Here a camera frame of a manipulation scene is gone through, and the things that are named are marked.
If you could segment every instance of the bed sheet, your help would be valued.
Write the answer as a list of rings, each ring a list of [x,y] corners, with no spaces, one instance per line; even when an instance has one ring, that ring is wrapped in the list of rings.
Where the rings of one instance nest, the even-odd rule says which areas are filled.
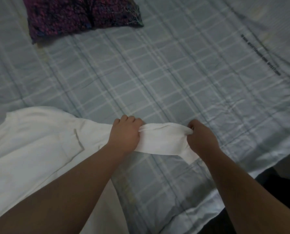
[[[54,106],[112,123],[198,118],[253,177],[290,153],[290,71],[224,0],[135,0],[145,27],[32,45],[21,0],[0,0],[0,123]],[[135,153],[114,173],[130,233],[197,233],[224,207],[205,164]]]

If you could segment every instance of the bed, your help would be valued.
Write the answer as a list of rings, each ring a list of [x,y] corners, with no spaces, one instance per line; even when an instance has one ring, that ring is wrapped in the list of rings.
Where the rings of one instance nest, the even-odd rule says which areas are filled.
[[[0,0],[0,123],[54,106],[112,123],[199,119],[256,177],[290,154],[290,64],[226,0],[135,0],[143,28],[32,45],[22,0]],[[112,181],[130,233],[197,233],[223,208],[201,160],[135,153]]]

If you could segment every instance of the white cloth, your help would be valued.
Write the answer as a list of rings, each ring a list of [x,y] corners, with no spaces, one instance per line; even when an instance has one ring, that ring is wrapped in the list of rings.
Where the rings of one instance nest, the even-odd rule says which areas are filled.
[[[98,151],[112,125],[99,124],[52,107],[32,107],[7,114],[0,125],[0,216]],[[188,164],[198,156],[186,136],[192,130],[173,123],[140,128],[136,151],[180,155]],[[82,233],[128,233],[116,190],[106,185]]]

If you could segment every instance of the patterned pillow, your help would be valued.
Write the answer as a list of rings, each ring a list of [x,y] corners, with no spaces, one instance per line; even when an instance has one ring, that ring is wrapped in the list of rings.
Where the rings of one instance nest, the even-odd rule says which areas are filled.
[[[143,26],[133,0],[23,0],[29,34],[44,37],[113,26]]]

